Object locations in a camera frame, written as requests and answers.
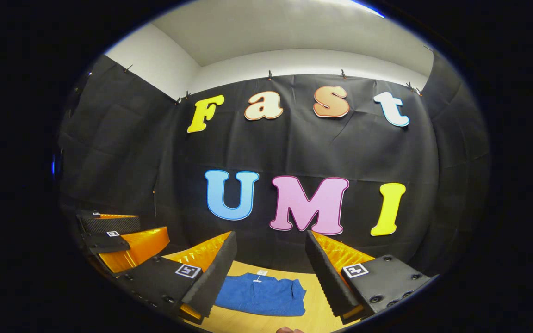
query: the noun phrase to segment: yellow letter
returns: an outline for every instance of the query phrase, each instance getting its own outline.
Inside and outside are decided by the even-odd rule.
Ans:
[[[322,86],[314,92],[314,113],[318,117],[342,117],[349,112],[349,103],[344,100],[347,92],[340,86]]]
[[[260,118],[275,119],[281,116],[283,109],[279,107],[279,101],[281,97],[274,91],[263,91],[248,99],[248,103],[251,103],[246,111],[244,111],[244,117],[247,120],[259,120]]]
[[[378,224],[372,228],[372,236],[393,234],[396,231],[396,214],[400,197],[406,192],[406,187],[400,183],[387,183],[379,187],[379,192],[384,196],[381,204]]]
[[[211,120],[211,118],[213,118],[213,114],[215,114],[215,104],[222,105],[225,100],[226,99],[223,95],[219,95],[216,97],[211,97],[210,99],[201,99],[200,101],[196,102],[194,104],[196,110],[194,111],[194,116],[192,117],[192,123],[190,126],[188,126],[188,129],[186,129],[186,132],[192,133],[195,131],[204,130],[207,127],[207,125],[205,125],[203,122],[205,117],[207,120]]]

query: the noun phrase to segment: hand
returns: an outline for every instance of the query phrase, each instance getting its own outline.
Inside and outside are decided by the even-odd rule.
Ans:
[[[304,333],[299,329],[290,329],[289,327],[283,326],[280,329],[277,329],[275,333]]]

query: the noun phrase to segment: blue cloth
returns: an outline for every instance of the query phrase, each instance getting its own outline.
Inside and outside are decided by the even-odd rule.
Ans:
[[[302,316],[305,290],[299,280],[277,280],[271,276],[246,273],[226,276],[215,305],[264,316]]]

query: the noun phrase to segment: black fabric curtain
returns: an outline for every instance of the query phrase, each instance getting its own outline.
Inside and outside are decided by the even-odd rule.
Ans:
[[[348,114],[319,118],[314,92],[347,91]],[[275,91],[283,114],[250,121],[250,96]],[[401,99],[407,127],[389,123],[373,97]],[[203,131],[187,133],[195,103],[218,95]],[[165,225],[180,251],[235,230],[236,260],[265,268],[312,272],[305,231],[274,230],[277,188],[273,177],[298,177],[310,198],[327,177],[349,181],[342,201],[342,234],[331,236],[369,255],[392,254],[425,274],[442,272],[461,253],[476,224],[488,184],[488,138],[470,91],[452,67],[435,55],[423,96],[405,86],[342,76],[309,74],[246,80],[173,99],[106,56],[97,61],[71,118],[63,121],[65,154],[62,205],[135,214],[144,228]],[[220,219],[207,206],[205,172],[230,174],[224,203],[240,200],[239,171],[260,175],[252,213]],[[397,230],[371,236],[383,196],[379,187],[402,183]],[[310,222],[307,230],[315,224]]]

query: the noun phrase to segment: white wall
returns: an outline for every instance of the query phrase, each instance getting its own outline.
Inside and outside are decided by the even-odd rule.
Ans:
[[[169,97],[178,99],[187,89],[201,66],[174,40],[155,25],[144,25],[123,38],[105,53]]]
[[[216,86],[289,74],[336,74],[385,80],[423,89],[428,77],[414,70],[367,55],[330,50],[277,50],[242,55],[201,67],[188,85],[190,93],[198,93]]]

